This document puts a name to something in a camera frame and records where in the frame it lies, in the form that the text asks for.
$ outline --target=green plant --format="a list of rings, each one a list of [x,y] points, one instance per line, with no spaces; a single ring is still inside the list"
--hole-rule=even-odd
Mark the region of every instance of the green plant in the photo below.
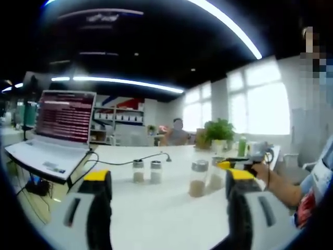
[[[227,120],[208,121],[205,123],[206,141],[212,140],[227,140],[234,139],[234,126]]]

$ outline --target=ceiling light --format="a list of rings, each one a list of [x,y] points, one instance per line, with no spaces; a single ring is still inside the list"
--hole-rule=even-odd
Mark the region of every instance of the ceiling light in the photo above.
[[[149,88],[153,87],[155,89],[166,90],[166,91],[171,91],[171,92],[180,93],[180,94],[184,92],[184,90],[176,89],[173,87],[166,87],[166,86],[161,86],[161,85],[156,85],[156,84],[151,84],[151,83],[122,80],[122,79],[115,79],[115,78],[73,77],[73,80],[74,81],[117,82],[117,83],[131,84],[131,85],[139,85],[139,86],[144,86],[144,87],[149,87]]]
[[[49,64],[52,65],[52,64],[65,64],[65,63],[69,63],[70,60],[62,60],[62,61],[52,61],[50,62]]]
[[[229,29],[231,29],[242,41],[245,43],[245,45],[251,50],[253,55],[256,57],[256,59],[261,59],[262,55],[260,54],[257,47],[253,44],[253,42],[249,39],[249,37],[244,33],[244,31],[235,24],[234,21],[231,20],[230,17],[228,17],[226,14],[224,14],[222,11],[220,11],[218,8],[216,8],[211,3],[208,3],[206,0],[188,0],[191,3],[194,3],[204,9],[205,11],[209,12],[218,20],[222,21],[225,25],[228,26]]]
[[[120,12],[120,13],[129,13],[142,16],[144,13],[142,11],[130,10],[130,9],[86,9],[80,10],[72,13],[65,14],[63,16],[58,17],[58,19],[68,18],[76,15],[88,14],[88,13],[113,13],[113,12]]]
[[[53,82],[62,82],[62,81],[69,81],[69,77],[53,77],[51,81]]]
[[[22,87],[22,86],[23,86],[23,83],[18,83],[18,84],[15,85],[15,87],[17,89],[20,88],[20,87]],[[6,91],[9,91],[9,90],[11,90],[11,87],[5,88],[4,90],[2,90],[2,92],[6,92]]]

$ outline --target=glass jar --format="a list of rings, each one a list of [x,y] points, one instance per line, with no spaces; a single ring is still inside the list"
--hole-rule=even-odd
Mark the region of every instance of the glass jar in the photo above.
[[[150,183],[160,184],[162,179],[162,164],[159,160],[150,163]]]
[[[224,160],[225,160],[224,157],[215,156],[212,158],[212,166],[217,167],[217,164],[223,162]]]
[[[220,190],[224,187],[224,181],[223,181],[223,169],[221,169],[217,165],[213,165],[212,173],[210,176],[210,181],[208,184],[208,188],[211,190]]]
[[[133,161],[133,182],[143,183],[144,179],[144,162],[142,160]]]
[[[198,160],[192,163],[191,182],[189,194],[191,197],[202,197],[206,185],[206,177],[208,171],[208,161]]]

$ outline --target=monitor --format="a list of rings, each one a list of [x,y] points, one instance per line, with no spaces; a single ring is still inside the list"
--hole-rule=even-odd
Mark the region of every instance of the monitor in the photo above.
[[[37,135],[89,144],[96,93],[43,91],[36,119]]]

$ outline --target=white laptop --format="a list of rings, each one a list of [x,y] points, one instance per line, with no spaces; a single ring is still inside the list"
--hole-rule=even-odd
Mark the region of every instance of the white laptop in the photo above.
[[[89,151],[95,99],[94,92],[43,91],[34,139],[5,150],[45,179],[67,180]]]

